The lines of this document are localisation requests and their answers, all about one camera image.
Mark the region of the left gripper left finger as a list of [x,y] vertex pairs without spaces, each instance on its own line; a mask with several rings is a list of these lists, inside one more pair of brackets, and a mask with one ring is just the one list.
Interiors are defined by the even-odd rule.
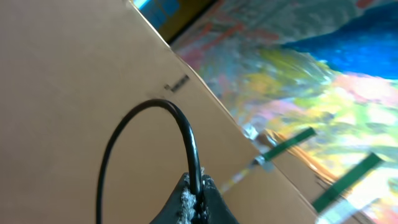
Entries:
[[197,198],[190,192],[190,178],[184,173],[165,205],[150,224],[192,224],[197,217]]

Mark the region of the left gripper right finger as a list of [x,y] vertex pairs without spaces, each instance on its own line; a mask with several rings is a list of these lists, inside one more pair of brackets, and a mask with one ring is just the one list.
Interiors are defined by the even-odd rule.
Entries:
[[225,204],[214,180],[203,175],[203,216],[207,224],[239,224]]

